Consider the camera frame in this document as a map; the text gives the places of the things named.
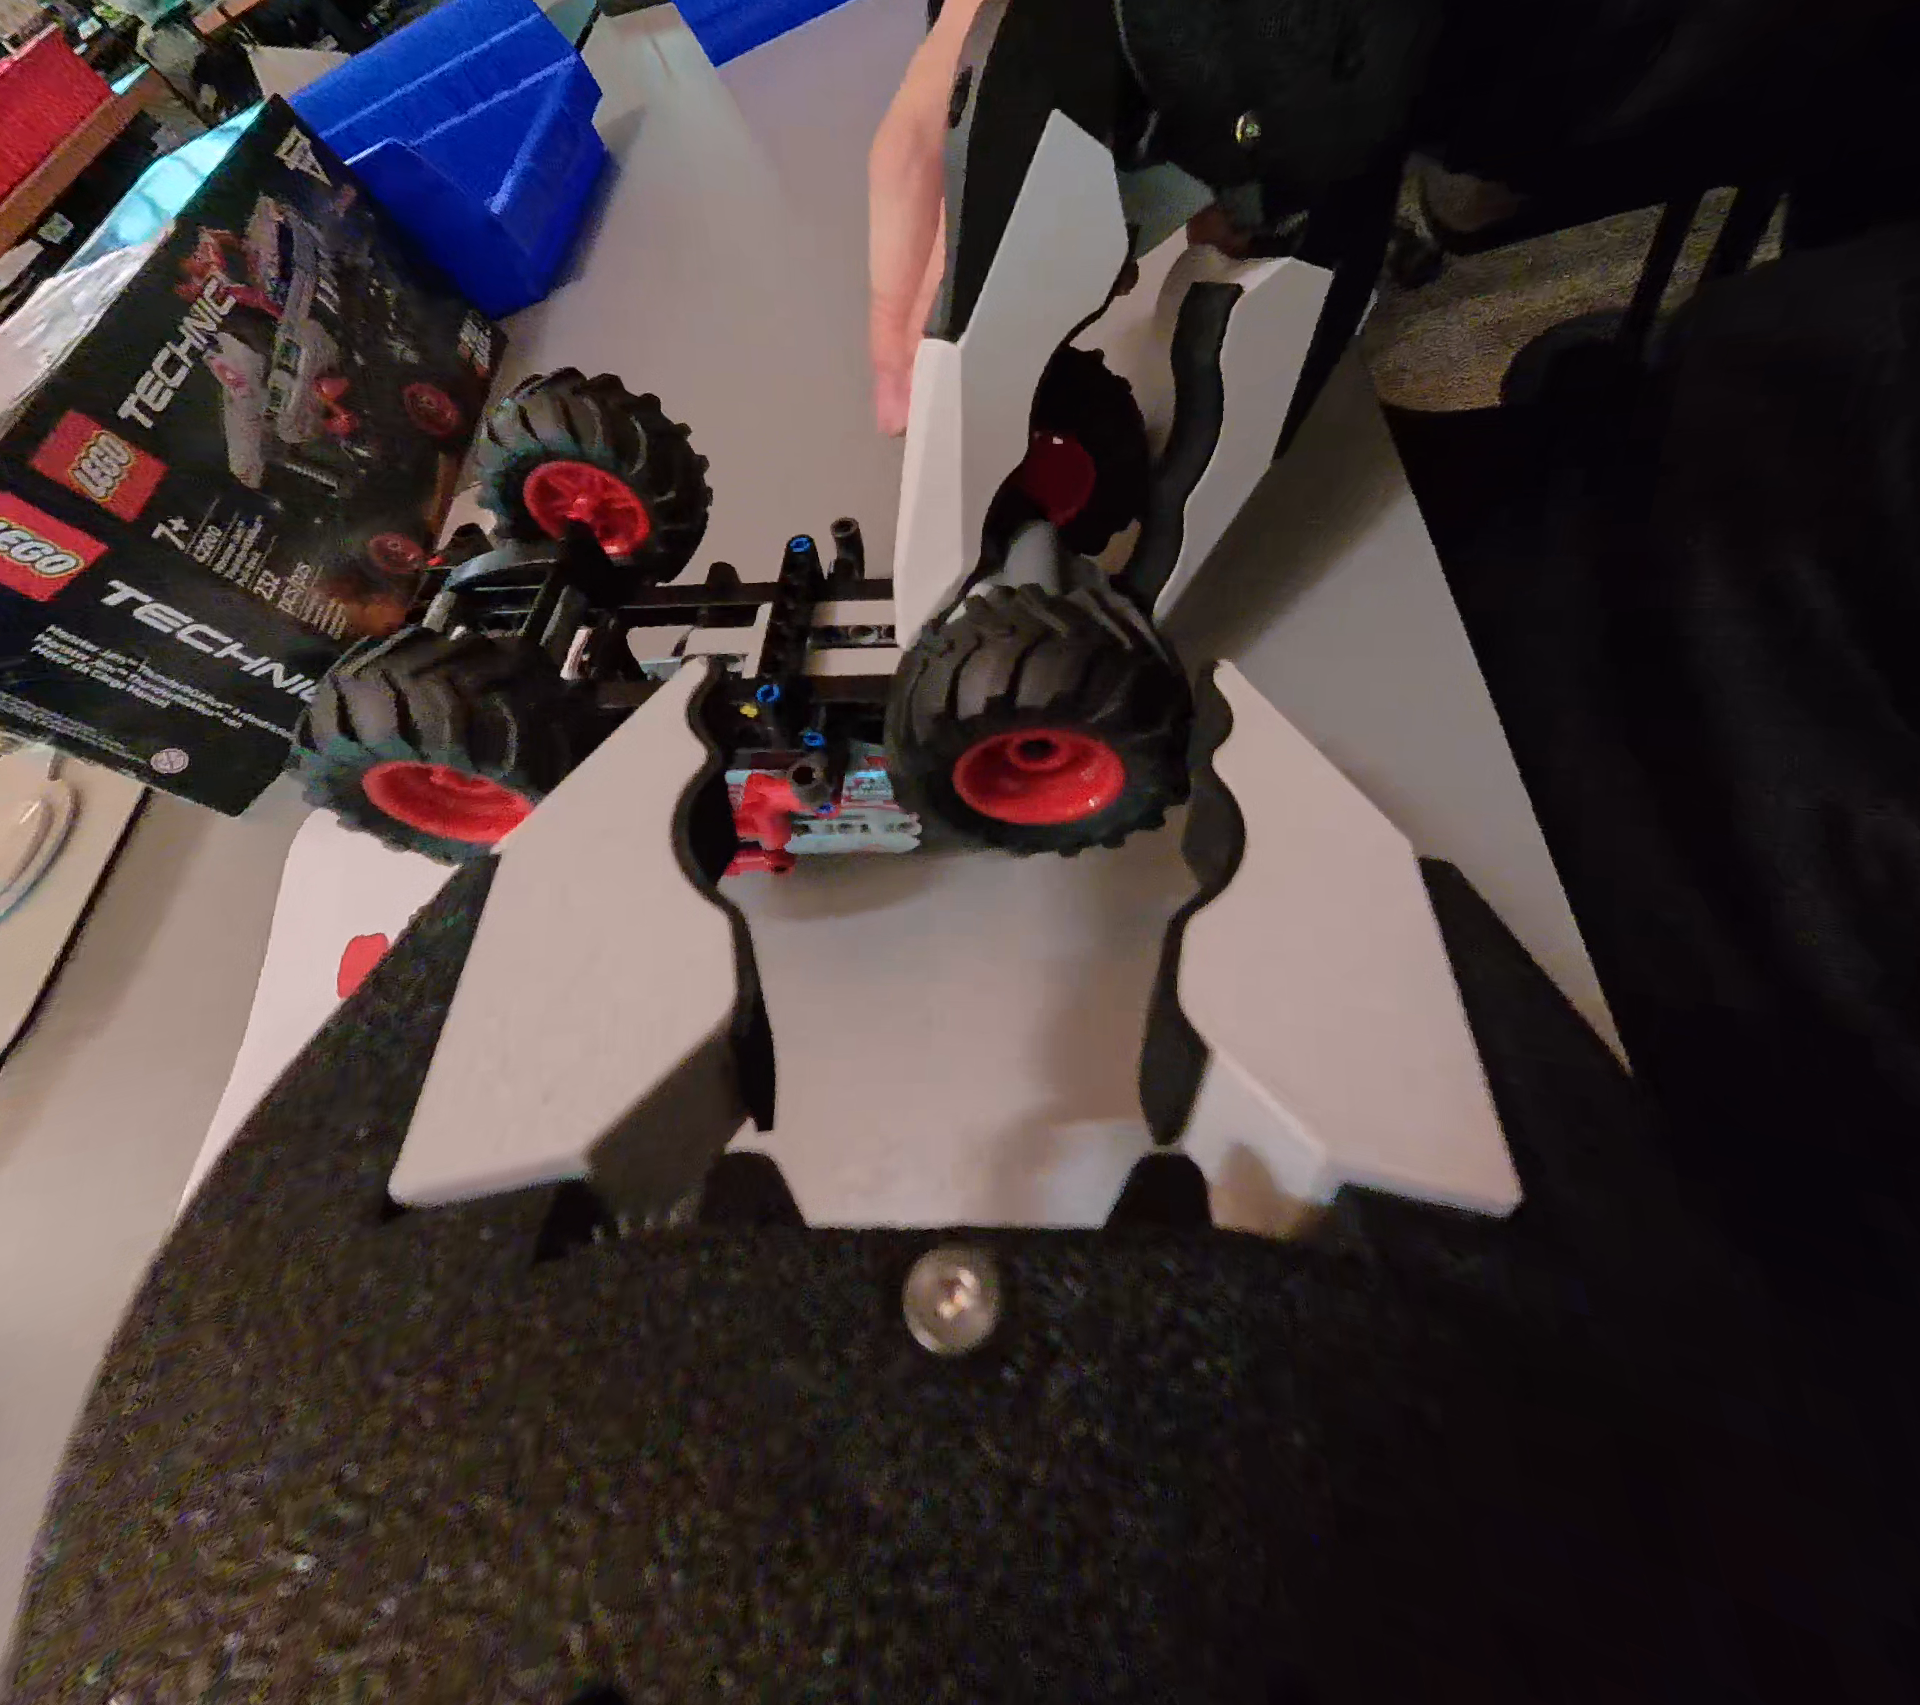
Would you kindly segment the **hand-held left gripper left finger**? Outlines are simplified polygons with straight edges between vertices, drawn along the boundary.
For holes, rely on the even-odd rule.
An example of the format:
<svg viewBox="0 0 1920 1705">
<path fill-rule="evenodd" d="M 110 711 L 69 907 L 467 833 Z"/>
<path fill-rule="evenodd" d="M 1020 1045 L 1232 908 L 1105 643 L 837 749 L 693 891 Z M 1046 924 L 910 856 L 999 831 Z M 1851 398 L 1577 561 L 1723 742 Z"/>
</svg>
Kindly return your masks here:
<svg viewBox="0 0 1920 1705">
<path fill-rule="evenodd" d="M 678 672 L 493 855 L 387 1192 L 419 1211 L 583 1178 L 672 1212 L 773 1117 L 773 1045 L 713 724 Z"/>
</svg>

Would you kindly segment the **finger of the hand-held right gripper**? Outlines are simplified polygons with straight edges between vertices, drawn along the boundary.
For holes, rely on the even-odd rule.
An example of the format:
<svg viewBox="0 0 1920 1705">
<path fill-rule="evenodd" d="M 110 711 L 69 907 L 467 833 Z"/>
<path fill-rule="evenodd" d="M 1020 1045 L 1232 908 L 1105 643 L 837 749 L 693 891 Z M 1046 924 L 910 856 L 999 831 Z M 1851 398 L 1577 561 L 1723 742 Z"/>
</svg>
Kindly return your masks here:
<svg viewBox="0 0 1920 1705">
<path fill-rule="evenodd" d="M 1164 421 L 1119 570 L 1155 627 L 1171 623 L 1281 450 L 1329 287 L 1327 269 L 1295 256 L 1187 247 L 1171 264 L 1149 335 Z"/>
<path fill-rule="evenodd" d="M 1109 149 L 1052 110 L 967 324 L 915 353 L 891 572 L 899 643 L 971 577 L 996 492 L 1026 456 L 1043 368 L 1128 254 Z"/>
</svg>

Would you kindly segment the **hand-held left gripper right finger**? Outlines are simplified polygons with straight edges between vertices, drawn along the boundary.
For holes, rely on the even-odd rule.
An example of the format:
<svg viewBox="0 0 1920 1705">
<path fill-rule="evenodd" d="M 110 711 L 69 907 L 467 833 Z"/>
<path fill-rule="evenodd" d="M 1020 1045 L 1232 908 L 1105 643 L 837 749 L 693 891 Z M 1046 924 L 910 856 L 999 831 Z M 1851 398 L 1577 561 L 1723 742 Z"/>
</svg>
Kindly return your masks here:
<svg viewBox="0 0 1920 1705">
<path fill-rule="evenodd" d="M 1193 889 L 1147 998 L 1139 1110 L 1212 1220 L 1280 1239 L 1344 1191 L 1521 1197 L 1422 861 L 1232 662 L 1196 691 Z"/>
</svg>

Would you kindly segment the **black red toy monster truck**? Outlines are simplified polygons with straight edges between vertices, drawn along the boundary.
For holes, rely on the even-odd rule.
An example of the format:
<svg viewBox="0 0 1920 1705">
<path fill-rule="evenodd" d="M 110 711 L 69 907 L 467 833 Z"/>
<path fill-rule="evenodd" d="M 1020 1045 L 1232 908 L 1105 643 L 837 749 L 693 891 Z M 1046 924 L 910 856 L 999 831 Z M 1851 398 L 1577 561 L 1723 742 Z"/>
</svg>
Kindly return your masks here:
<svg viewBox="0 0 1920 1705">
<path fill-rule="evenodd" d="M 713 563 L 679 584 L 711 505 L 689 428 L 612 374 L 525 378 L 473 453 L 491 529 L 462 529 L 409 621 L 325 672 L 290 773 L 340 827 L 462 865 L 707 661 L 733 876 L 925 835 L 1115 847 L 1187 799 L 1187 674 L 1099 563 L 1139 520 L 1147 466 L 1125 381 L 1060 349 L 988 513 L 986 575 L 899 636 L 853 518 L 827 556 L 785 540 L 769 583 Z"/>
</svg>

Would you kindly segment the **grey desk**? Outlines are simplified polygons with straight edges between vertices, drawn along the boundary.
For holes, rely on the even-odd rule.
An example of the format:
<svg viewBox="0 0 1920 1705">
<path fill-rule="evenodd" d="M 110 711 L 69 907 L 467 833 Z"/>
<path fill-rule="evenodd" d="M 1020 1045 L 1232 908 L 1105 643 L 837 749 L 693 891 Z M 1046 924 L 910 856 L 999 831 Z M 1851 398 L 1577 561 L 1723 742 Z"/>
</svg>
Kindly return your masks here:
<svg viewBox="0 0 1920 1705">
<path fill-rule="evenodd" d="M 853 0 L 722 68 L 675 11 L 599 19 L 612 174 L 571 275 L 510 324 L 512 373 L 575 364 L 666 400 L 710 459 L 702 556 L 761 579 L 855 516 L 887 565 L 899 449 L 873 431 L 868 146 L 924 0 Z M 1173 629 L 1230 658 L 1410 845 L 1456 865 L 1599 1039 L 1613 1014 L 1349 353 Z M 91 1374 L 168 1235 L 244 1047 L 306 810 L 144 795 L 4 1062 L 4 1636 Z M 1057 1126 L 1133 1103 L 1175 828 L 1067 861 L 827 859 L 741 880 L 777 1048 L 785 1172 L 898 1143 L 902 1219 L 986 1219 Z"/>
</svg>

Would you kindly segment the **person's right hand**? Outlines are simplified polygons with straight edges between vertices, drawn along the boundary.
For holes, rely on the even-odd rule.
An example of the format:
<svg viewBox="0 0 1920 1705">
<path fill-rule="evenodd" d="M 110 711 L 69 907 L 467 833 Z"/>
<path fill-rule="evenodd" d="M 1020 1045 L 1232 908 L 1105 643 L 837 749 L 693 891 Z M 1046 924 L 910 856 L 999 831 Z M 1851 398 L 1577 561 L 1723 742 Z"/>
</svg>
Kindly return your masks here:
<svg viewBox="0 0 1920 1705">
<path fill-rule="evenodd" d="M 965 36 L 962 0 L 941 0 L 905 64 L 868 157 L 868 361 L 875 426 L 905 432 L 910 381 L 939 277 L 947 99 Z"/>
</svg>

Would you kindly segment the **person's black clothing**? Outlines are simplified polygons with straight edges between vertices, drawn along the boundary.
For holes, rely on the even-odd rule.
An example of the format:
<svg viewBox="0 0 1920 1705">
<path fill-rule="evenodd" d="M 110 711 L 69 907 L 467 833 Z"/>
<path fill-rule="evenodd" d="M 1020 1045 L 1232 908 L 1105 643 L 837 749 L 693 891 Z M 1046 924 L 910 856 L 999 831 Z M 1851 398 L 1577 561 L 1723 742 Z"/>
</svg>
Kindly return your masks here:
<svg viewBox="0 0 1920 1705">
<path fill-rule="evenodd" d="M 1635 1078 L 1811 1343 L 1836 1524 L 1762 1672 L 1916 1701 L 1916 0 L 1449 0 L 1414 150 L 1432 259 L 1784 204 L 1402 445 Z"/>
</svg>

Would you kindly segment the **black toy set box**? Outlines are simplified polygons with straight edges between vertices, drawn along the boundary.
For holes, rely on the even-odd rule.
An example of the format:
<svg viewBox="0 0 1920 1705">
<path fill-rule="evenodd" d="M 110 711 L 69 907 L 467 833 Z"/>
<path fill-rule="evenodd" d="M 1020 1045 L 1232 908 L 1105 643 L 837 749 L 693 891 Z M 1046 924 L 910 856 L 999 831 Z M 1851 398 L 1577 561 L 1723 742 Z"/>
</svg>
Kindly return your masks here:
<svg viewBox="0 0 1920 1705">
<path fill-rule="evenodd" d="M 274 99 L 2 443 L 4 730 L 236 816 L 390 634 L 499 326 Z"/>
</svg>

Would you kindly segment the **clear plastic bag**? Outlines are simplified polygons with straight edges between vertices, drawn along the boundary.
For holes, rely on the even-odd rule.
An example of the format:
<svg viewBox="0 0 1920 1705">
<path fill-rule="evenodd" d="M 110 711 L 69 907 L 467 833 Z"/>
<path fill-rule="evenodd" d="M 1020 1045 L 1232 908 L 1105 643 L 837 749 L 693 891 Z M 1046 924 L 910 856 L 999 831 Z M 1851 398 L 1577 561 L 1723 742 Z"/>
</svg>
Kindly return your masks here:
<svg viewBox="0 0 1920 1705">
<path fill-rule="evenodd" d="M 203 140 L 159 157 L 2 326 L 2 422 L 105 319 L 222 162 Z"/>
</svg>

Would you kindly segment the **red plastic bin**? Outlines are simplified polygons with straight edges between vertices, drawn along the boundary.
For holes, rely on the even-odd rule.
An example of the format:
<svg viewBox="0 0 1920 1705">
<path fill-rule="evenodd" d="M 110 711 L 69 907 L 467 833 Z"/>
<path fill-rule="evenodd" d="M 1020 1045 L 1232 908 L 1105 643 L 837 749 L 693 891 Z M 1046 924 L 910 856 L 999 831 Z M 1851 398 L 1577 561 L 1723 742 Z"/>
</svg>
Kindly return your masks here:
<svg viewBox="0 0 1920 1705">
<path fill-rule="evenodd" d="M 107 79 L 47 23 L 2 57 L 2 201 L 98 107 Z"/>
</svg>

